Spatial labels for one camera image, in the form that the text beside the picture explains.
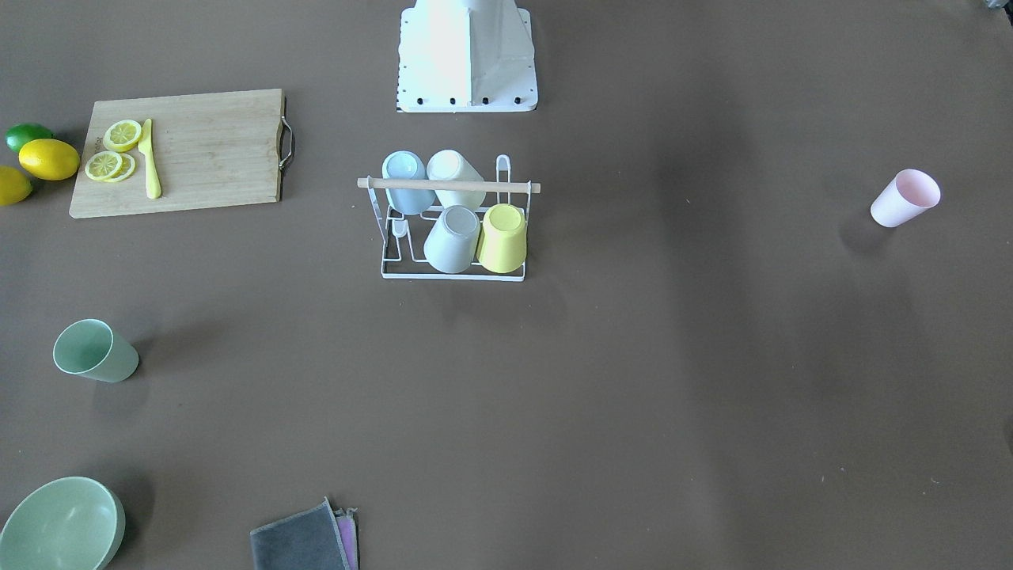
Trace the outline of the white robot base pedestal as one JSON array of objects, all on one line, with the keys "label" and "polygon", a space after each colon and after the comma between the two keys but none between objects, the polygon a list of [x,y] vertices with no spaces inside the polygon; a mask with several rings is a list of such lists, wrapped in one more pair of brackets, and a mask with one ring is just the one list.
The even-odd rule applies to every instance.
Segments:
[{"label": "white robot base pedestal", "polygon": [[514,1],[417,1],[401,12],[398,53],[398,112],[537,108],[531,14]]}]

